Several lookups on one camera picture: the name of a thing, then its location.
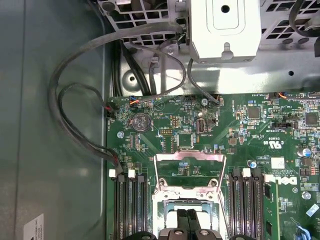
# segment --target motherboard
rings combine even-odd
[[[309,93],[114,97],[107,238],[177,227],[195,209],[225,239],[320,239],[320,100]]]

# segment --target white sticker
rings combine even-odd
[[[313,204],[312,207],[306,212],[306,214],[311,217],[313,214],[315,214],[316,211],[318,211],[319,206],[317,204]]]
[[[271,158],[272,169],[285,169],[285,158],[284,157],[272,157]]]
[[[44,240],[44,214],[24,225],[23,240]]]

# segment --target blue component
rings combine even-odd
[[[302,240],[311,240],[310,232],[307,229],[303,228],[300,225],[297,225],[297,227],[302,231],[302,234],[301,234]]]
[[[255,169],[257,167],[257,163],[255,161],[250,163],[250,168]]]

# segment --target green circuit board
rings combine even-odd
[[[289,96],[305,98],[307,93]],[[290,100],[274,93],[216,97],[219,105],[202,95],[164,96],[133,104],[144,97],[109,100],[115,112],[107,119],[107,146],[117,152],[124,172],[134,170],[137,178],[107,179],[108,239],[154,232],[154,224],[158,230],[165,226],[162,203],[159,212],[153,212],[154,157],[174,158],[181,152],[225,156],[221,191],[231,234],[302,240],[305,229],[320,239],[320,100]],[[186,189],[219,179],[223,166],[188,156],[156,164],[158,178]],[[244,169],[251,172],[249,178],[242,176]],[[210,208],[215,212],[217,206]],[[214,223],[211,228],[219,230]]]

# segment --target black cable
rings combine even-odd
[[[121,40],[114,41],[112,58],[112,81],[114,92],[117,97],[122,97],[121,90]]]
[[[187,74],[188,74],[188,78],[189,81],[192,83],[192,85],[198,89],[203,95],[205,95],[210,101],[218,104],[219,101],[217,99],[215,99],[213,96],[211,96],[207,91],[203,90],[194,80],[194,78],[192,77],[191,74],[191,70],[192,70],[192,64],[194,63],[194,60],[191,58],[189,63],[188,63],[188,70],[187,70]]]
[[[161,51],[162,49],[166,48],[167,46],[171,45],[174,40],[177,40],[178,37],[175,36],[171,39],[165,40],[163,43],[161,43],[158,47],[157,50]],[[151,62],[149,66],[149,82],[150,82],[150,89],[151,89],[151,94],[156,95],[157,94],[157,88],[156,88],[156,81],[155,81],[155,68],[156,68],[156,63]]]
[[[299,30],[296,26],[296,18],[299,14],[299,11],[301,7],[303,6],[305,0],[296,0],[295,4],[293,5],[290,14],[289,14],[289,23],[291,28],[296,31],[301,36],[307,37],[307,38],[317,38],[320,37],[320,30],[313,30],[310,29],[308,31],[305,30]]]
[[[95,49],[104,44],[110,43],[115,40],[119,40],[122,38],[127,38],[130,36],[137,36],[143,34],[150,34],[154,32],[178,32],[182,33],[183,29],[176,23],[172,22],[157,22],[157,23],[149,23],[141,26],[137,26],[130,29],[122,29],[117,32],[109,33],[100,37],[97,37],[86,44],[82,45],[77,51],[71,53],[67,57],[65,57],[54,69],[48,86],[48,104],[51,110],[51,114],[54,119],[57,121],[61,129],[64,131],[66,135],[68,135],[75,143],[81,145],[86,148],[92,154],[105,159],[108,162],[111,162],[113,165],[115,161],[117,162],[115,165],[115,170],[117,173],[123,172],[123,169],[117,158],[111,158],[111,156],[92,146],[88,141],[86,141],[83,137],[75,134],[75,132],[70,128],[68,123],[62,116],[62,113],[59,109],[59,102],[57,98],[57,88],[59,86],[59,79],[64,71],[64,69],[68,66],[70,62],[75,60],[77,57],[86,53],[92,49]]]
[[[86,89],[86,90],[90,90],[92,92],[95,93],[95,95],[97,96],[97,98],[99,99],[99,102],[101,104],[101,106],[103,108],[106,108],[106,104],[103,100],[103,97],[101,96],[100,92],[94,88],[93,86],[90,86],[90,85],[86,85],[86,84],[82,84],[82,83],[71,83],[71,84],[68,84],[67,86],[65,86],[59,93],[58,95],[58,105],[59,105],[59,110],[61,112],[61,115],[63,117],[63,119],[65,120],[65,122],[69,125],[70,129],[75,133],[77,134],[78,136],[80,136],[81,138],[83,138],[85,141],[87,141],[91,146],[93,146],[94,148],[96,149],[102,149],[102,150],[106,150],[108,151],[113,157],[117,157],[117,153],[112,149],[112,148],[109,148],[109,147],[105,147],[105,146],[102,146],[102,145],[99,145],[97,143],[94,143],[93,141],[91,141],[90,139],[88,139],[74,124],[73,122],[67,117],[65,111],[64,111],[64,108],[63,108],[63,98],[65,96],[65,94],[72,88],[74,87],[78,87],[78,88],[83,88],[83,89]]]
[[[131,53],[129,52],[129,50],[126,48],[125,44],[122,41],[121,41],[121,50],[122,50],[122,54],[123,54],[126,62],[128,63],[136,81],[138,82],[138,85],[140,87],[142,95],[143,96],[150,96],[151,91],[150,91],[146,76],[144,74],[144,71],[142,71],[141,67],[136,62],[136,60],[131,55]]]
[[[163,51],[160,51],[160,50],[158,50],[158,49],[153,49],[153,48],[151,48],[151,47],[134,44],[133,42],[130,42],[130,44],[131,44],[133,47],[135,47],[135,48],[143,49],[143,50],[147,50],[147,51],[151,51],[151,52],[153,52],[153,53],[156,53],[156,54],[158,54],[158,55],[166,56],[166,57],[168,57],[168,58],[176,61],[176,62],[180,65],[180,67],[181,67],[181,69],[182,69],[182,73],[183,73],[183,74],[182,74],[182,80],[181,80],[181,82],[180,82],[177,86],[174,86],[174,87],[172,87],[172,88],[170,88],[170,89],[168,89],[168,90],[166,90],[166,91],[164,91],[164,92],[162,92],[162,93],[159,93],[159,94],[156,94],[156,95],[152,95],[152,96],[147,96],[147,97],[144,97],[143,99],[139,99],[139,102],[140,102],[140,103],[146,102],[146,101],[149,101],[149,100],[152,100],[152,99],[156,99],[156,98],[161,98],[161,97],[163,97],[163,96],[171,93],[172,91],[177,90],[177,89],[179,89],[179,88],[182,87],[182,85],[183,85],[183,84],[185,83],[185,81],[186,81],[187,72],[186,72],[186,68],[185,68],[184,64],[183,64],[179,59],[175,58],[174,56],[171,56],[171,55],[168,54],[168,53],[165,53],[165,52],[163,52]]]

